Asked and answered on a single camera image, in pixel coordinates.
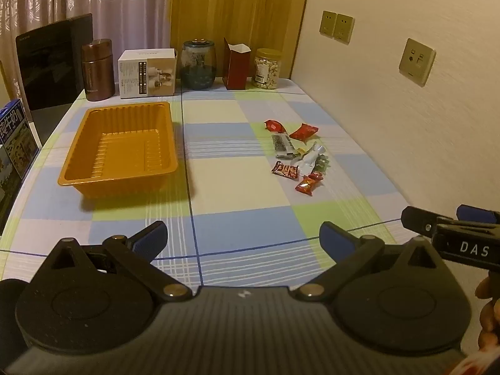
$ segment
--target checkered tablecloth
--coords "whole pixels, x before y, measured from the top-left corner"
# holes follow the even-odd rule
[[[57,178],[71,142],[92,107],[168,101],[179,167],[160,193],[89,201]],[[271,174],[276,162],[268,119],[295,131],[319,127],[330,161],[313,196]],[[2,278],[30,280],[63,237],[99,244],[130,236],[161,219],[168,245],[153,264],[195,289],[200,284],[296,287],[334,262],[321,250],[318,229],[333,221],[357,237],[388,243],[411,237],[399,218],[407,205],[391,181],[346,132],[296,84],[274,91],[249,87],[177,92],[174,97],[89,102],[81,94],[41,150],[26,177],[0,240]]]

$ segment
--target gray ribbed surface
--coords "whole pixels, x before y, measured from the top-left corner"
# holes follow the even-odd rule
[[[346,336],[327,309],[298,302],[286,288],[205,287],[162,307],[132,342],[93,356],[62,357],[32,348],[11,375],[442,375],[462,356],[392,357]]]

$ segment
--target orange plastic tray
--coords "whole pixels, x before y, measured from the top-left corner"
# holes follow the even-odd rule
[[[162,189],[177,169],[169,103],[89,109],[57,182],[87,198]]]

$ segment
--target curtain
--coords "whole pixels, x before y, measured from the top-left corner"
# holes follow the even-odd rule
[[[91,12],[94,39],[112,40],[117,79],[124,50],[169,47],[169,8],[170,0],[0,0],[0,60],[12,91],[26,103],[16,54],[19,34]]]

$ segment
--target hand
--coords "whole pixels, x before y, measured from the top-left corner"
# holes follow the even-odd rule
[[[476,297],[479,299],[490,299],[492,297],[489,277],[484,279],[477,286]],[[479,339],[477,340],[479,348],[498,345],[500,342],[496,331],[500,329],[500,299],[490,300],[482,308],[481,314],[479,315],[479,322],[482,327]]]

